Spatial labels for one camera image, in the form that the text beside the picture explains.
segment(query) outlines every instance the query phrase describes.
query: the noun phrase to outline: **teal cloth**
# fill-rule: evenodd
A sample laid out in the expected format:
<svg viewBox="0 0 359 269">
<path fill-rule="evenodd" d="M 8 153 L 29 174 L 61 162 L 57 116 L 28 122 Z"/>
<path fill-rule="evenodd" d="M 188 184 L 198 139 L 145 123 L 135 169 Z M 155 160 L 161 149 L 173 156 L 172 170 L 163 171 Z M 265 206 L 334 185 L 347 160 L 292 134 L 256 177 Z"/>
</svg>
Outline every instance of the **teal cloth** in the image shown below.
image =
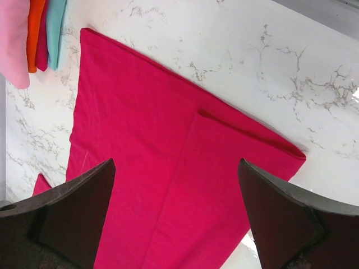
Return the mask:
<svg viewBox="0 0 359 269">
<path fill-rule="evenodd" d="M 57 70 L 58 68 L 61 26 L 65 6 L 66 0 L 49 0 L 46 16 L 46 34 L 47 48 L 49 52 L 49 67 L 52 70 Z"/>
</svg>

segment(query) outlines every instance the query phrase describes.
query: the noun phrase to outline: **red cloth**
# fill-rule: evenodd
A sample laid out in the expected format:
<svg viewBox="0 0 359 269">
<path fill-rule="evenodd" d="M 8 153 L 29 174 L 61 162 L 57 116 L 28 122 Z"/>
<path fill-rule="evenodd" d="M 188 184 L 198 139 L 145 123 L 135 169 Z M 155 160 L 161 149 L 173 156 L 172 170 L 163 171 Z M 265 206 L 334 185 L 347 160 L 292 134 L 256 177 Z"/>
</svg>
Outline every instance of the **red cloth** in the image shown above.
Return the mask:
<svg viewBox="0 0 359 269">
<path fill-rule="evenodd" d="M 48 191 L 49 189 L 51 189 L 50 184 L 47 182 L 47 180 L 42 174 L 39 174 L 35 183 L 33 196 Z"/>
<path fill-rule="evenodd" d="M 43 13 L 41 15 L 40 31 L 38 46 L 36 48 L 36 66 L 41 71 L 47 69 L 48 51 L 47 51 L 47 35 L 46 35 L 46 15 L 49 7 L 49 0 L 45 1 Z"/>
<path fill-rule="evenodd" d="M 249 229 L 240 158 L 289 180 L 305 155 L 146 56 L 81 30 L 67 180 L 112 157 L 95 268 L 219 268 Z"/>
</svg>

